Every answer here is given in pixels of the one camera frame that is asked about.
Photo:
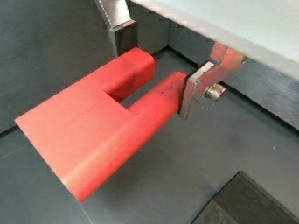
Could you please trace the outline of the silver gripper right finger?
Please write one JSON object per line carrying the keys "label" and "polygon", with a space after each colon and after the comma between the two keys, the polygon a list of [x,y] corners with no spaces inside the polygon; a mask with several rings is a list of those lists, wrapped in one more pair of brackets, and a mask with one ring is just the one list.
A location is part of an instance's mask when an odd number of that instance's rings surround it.
{"label": "silver gripper right finger", "polygon": [[217,102],[224,94],[225,88],[218,84],[241,66],[244,56],[234,50],[216,42],[210,49],[209,59],[198,68],[186,75],[182,85],[181,103],[178,115],[186,120],[196,104],[202,98]]}

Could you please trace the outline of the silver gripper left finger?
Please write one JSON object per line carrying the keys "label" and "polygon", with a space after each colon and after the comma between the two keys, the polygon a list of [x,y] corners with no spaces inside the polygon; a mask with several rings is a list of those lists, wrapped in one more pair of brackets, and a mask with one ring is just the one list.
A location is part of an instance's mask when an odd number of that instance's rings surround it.
{"label": "silver gripper left finger", "polygon": [[109,41],[116,56],[137,47],[137,23],[130,18],[126,0],[94,0],[106,24]]}

